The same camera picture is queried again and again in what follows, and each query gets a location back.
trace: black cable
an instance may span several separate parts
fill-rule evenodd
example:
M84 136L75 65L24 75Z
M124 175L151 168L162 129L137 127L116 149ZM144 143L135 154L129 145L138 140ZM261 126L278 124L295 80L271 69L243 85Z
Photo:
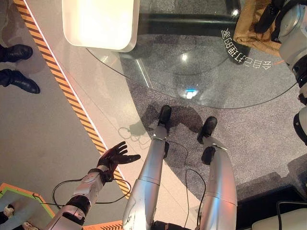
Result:
M203 192L203 195L202 195L202 198L201 198L201 203L202 203L202 200L205 196L205 192L206 192L206 183L205 183L205 180L203 179L203 177L195 170L193 169L187 169L186 170L186 175L185 175L185 182L186 182L186 192L187 192L187 201L188 201L188 215L187 215L187 219L186 219L186 222L184 224L184 228L186 227L186 224L187 224L187 221L188 221L188 218L189 218L189 196L188 196L188 183L187 183L187 174L188 174L188 170L191 170L195 173L197 173L198 176L200 176L200 178L202 179L204 185L205 185L205 189L204 189L204 192ZM197 213L197 226L198 226L198 222L199 222L199 215L200 215L200 210L201 210L201 203L200 203L200 206L198 208L198 213Z
M113 180L114 181L124 181L127 184L129 184L129 191L125 195L121 196L119 199L114 200L112 202L96 202L96 204L112 204L112 203L115 203L115 202L119 201L120 199L124 198L126 195L128 195L131 192L131 185L130 185L130 183L128 181L123 180L123 179L113 179Z
M83 179L83 178L77 179L77 180L67 180L67 181L63 181L63 182L57 184L57 186L55 186L54 189L53 189L53 191L52 191L52 200L53 200L54 204L52 204L52 203L41 203L41 204L56 205L58 209L61 209L60 206L64 206L64 205L59 205L59 204L56 202L56 199L55 199L55 191L56 191L62 184L66 184L66 183L70 183L70 182L78 182L78 181L81 181L82 179ZM112 204L112 203L115 203L115 202L119 201L120 199L124 198L126 195L128 195L128 194L131 192L131 185L130 185L130 183L129 183L128 181L123 180L123 179L113 179L113 180L114 180L114 181L124 181L124 182L126 182L126 183L129 185L129 187L130 187L130 188L129 188L129 191L128 191L125 195L121 196L121 197L120 197L119 199L117 199L117 200L114 200L114 201L111 201L111 202L96 202L96 204Z
M63 181L63 182L57 184L57 185L54 187L54 189L53 189L53 191L52 191L52 200L53 200L53 203L57 206L58 209L61 209L61 208L60 208L60 205L57 204L56 199L55 199L55 192L56 192L56 190L58 189L58 187L60 187L62 184L66 184L66 183L69 183L69 182L77 182L77 181L81 181L82 179L83 179L83 178L77 179L77 180L67 180L67 181Z
M41 205L56 205L56 204L52 204L52 203L40 203Z
M168 142L171 142L171 143L174 143L174 144L177 144L177 145L179 145L179 146L181 146L181 147L183 147L183 148L185 149L185 151L187 152L187 154L186 154L186 157L185 157L185 159L184 159L184 165L183 165L183 167L186 168L187 158L188 158L188 155L189 155L189 151L187 150L187 148L184 147L183 145L181 145L181 144L178 143L178 142L175 142L175 141L172 141L172 140L167 140L167 141L168 141Z
M294 204L294 205L307 205L305 202L300 201L278 201L276 203L276 210L277 210L277 216L278 216L278 226L279 230L283 230L282 226L282 216L280 214L280 204Z

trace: leather shoe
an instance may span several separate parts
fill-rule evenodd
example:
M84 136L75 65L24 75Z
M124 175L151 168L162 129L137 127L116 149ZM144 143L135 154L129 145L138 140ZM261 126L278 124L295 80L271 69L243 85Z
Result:
M16 62L20 59L26 60L29 59L33 54L33 49L30 46L25 46L17 44L8 48L3 49L3 58L2 62Z
M38 94L40 93L40 89L38 85L31 79L26 78L21 72L18 70L11 70L11 79L10 84L18 86L24 91Z

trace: black shoe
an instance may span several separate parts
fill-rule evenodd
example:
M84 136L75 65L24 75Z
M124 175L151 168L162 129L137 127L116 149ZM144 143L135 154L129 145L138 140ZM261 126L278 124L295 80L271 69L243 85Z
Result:
M215 127L217 125L217 119L214 116L210 116L205 121L205 124L203 124L202 129L200 133L197 136L197 141L200 144L203 144L202 137L209 137L211 136L212 132L214 131Z
M33 49L29 46L17 44L8 48L1 47L3 49L2 62L16 62L20 59L27 60L32 56Z
M17 70L10 70L10 69L8 70L7 72L10 76L10 84L18 86L24 91L30 93L35 93L35 94L40 93L38 85L33 80L26 78L21 72Z
M172 108L169 105L163 105L160 111L158 125L162 124L166 126L171 117L171 113L172 113Z

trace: round glass table top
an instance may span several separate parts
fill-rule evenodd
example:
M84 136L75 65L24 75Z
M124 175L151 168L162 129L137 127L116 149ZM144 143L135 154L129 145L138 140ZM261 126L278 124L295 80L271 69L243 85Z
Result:
M232 41L240 3L225 2L141 0L132 51L88 50L128 79L208 107L242 108L280 96L294 75L280 57Z

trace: gray floor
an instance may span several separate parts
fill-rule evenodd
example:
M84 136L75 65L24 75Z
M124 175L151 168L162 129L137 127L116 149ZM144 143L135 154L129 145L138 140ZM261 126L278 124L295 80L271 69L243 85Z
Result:
M17 69L35 80L41 89L40 94L34 95L11 85L0 87L0 184L5 182L39 193L51 202L53 187L63 180L83 177L96 166L99 153L45 64L12 1L0 1L0 15L1 44L21 43L34 50L29 60L16 64L0 63L0 69ZM56 193L58 202L65 203L76 185L61 187ZM120 196L122 192L117 183L112 182L101 191L99 201L112 201ZM94 206L85 224L121 219L126 202L122 199L114 204ZM4 199L0 204L1 207L7 205Z

